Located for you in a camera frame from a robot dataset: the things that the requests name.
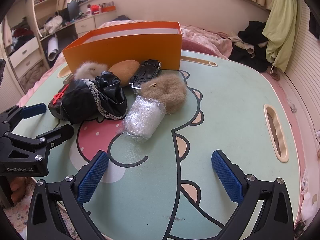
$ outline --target white paper roll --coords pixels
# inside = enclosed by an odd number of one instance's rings
[[[48,60],[53,61],[59,51],[58,38],[53,36],[48,42]]]

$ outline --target pink cheek print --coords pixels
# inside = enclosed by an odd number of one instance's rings
[[[90,161],[99,151],[107,152],[112,139],[120,133],[122,120],[107,120],[98,122],[97,119],[84,121],[78,132],[77,145],[82,156]]]

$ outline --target drawer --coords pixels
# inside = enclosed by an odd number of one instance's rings
[[[34,37],[10,56],[12,66],[16,67],[20,62],[22,62],[22,60],[24,60],[38,48],[39,44],[37,38]]]
[[[81,36],[87,34],[88,32],[85,32],[85,33],[78,33],[78,38],[80,38]]]
[[[89,32],[96,29],[96,25],[94,24],[94,18],[91,17],[89,19],[85,19],[80,22],[75,23],[76,32],[77,33],[84,33]]]
[[[30,68],[42,59],[39,49],[32,52],[22,60],[15,68],[17,78],[20,79]]]
[[[94,16],[96,28],[98,29],[102,24],[106,22],[111,22],[113,19],[116,19],[116,18],[117,18],[116,10],[111,12],[99,13]]]

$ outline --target brown oval object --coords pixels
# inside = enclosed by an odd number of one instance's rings
[[[135,60],[124,60],[114,64],[108,71],[120,78],[120,86],[129,85],[130,78],[135,74],[140,64]]]
[[[142,84],[141,95],[165,103],[167,113],[177,112],[186,101],[187,87],[176,74],[163,74]]]

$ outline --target light green cloth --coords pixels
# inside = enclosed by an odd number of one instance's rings
[[[297,0],[272,0],[269,9],[271,13],[262,32],[269,39],[266,58],[284,72],[294,44]]]

